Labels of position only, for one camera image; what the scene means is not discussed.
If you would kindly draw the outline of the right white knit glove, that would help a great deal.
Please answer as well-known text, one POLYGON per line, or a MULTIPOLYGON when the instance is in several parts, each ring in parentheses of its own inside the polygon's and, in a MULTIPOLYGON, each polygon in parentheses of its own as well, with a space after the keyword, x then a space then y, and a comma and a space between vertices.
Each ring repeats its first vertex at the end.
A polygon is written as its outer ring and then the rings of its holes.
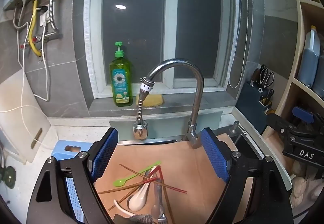
POLYGON ((305 163, 294 161, 292 165, 292 193, 290 202, 292 208, 306 201, 315 201, 323 190, 323 171, 305 163))

